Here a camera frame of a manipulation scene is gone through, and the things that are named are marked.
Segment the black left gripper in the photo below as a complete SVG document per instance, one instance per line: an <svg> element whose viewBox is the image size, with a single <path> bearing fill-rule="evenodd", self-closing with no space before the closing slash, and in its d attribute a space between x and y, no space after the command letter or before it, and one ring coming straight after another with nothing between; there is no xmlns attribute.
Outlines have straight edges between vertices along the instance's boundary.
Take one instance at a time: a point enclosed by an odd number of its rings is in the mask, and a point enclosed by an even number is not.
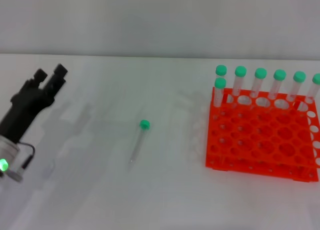
<svg viewBox="0 0 320 230"><path fill-rule="evenodd" d="M0 122L0 135L17 143L36 116L53 104L55 96L66 82L67 73L67 69L58 64L43 89L38 89L48 76L41 68L38 69L33 78L25 82L24 86L29 89L11 98L12 106Z"/></svg>

